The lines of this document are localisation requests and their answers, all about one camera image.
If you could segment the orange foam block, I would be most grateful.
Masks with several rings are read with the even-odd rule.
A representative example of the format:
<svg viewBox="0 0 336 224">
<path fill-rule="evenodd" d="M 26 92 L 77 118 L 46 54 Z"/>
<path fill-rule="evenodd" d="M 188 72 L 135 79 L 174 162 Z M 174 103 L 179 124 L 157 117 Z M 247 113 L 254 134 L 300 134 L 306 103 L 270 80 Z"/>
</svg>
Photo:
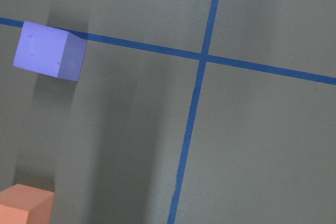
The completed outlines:
<svg viewBox="0 0 336 224">
<path fill-rule="evenodd" d="M 1 223 L 48 224 L 55 193 L 22 184 L 1 191 Z"/>
</svg>

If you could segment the purple foam block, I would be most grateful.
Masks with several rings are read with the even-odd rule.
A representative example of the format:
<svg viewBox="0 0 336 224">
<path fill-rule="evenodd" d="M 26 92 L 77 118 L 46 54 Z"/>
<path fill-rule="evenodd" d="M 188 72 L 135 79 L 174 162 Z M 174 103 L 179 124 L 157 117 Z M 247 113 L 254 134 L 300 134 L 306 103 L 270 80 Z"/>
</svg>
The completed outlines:
<svg viewBox="0 0 336 224">
<path fill-rule="evenodd" d="M 13 66 L 78 81 L 86 47 L 86 40 L 68 31 L 25 21 Z"/>
</svg>

